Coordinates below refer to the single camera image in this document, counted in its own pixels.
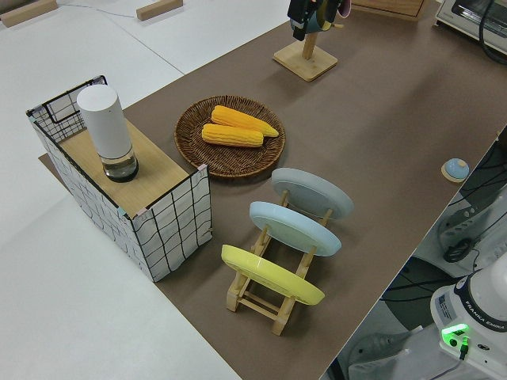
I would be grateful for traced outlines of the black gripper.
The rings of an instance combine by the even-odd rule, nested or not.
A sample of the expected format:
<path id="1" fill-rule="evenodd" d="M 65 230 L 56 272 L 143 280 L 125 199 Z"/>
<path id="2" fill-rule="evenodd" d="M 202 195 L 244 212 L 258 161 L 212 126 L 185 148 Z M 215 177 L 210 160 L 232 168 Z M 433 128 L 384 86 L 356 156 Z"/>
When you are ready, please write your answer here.
<path id="1" fill-rule="evenodd" d="M 307 34 L 308 17 L 318 5 L 315 0 L 291 0 L 288 6 L 288 17 L 292 20 L 293 37 L 304 40 Z"/>

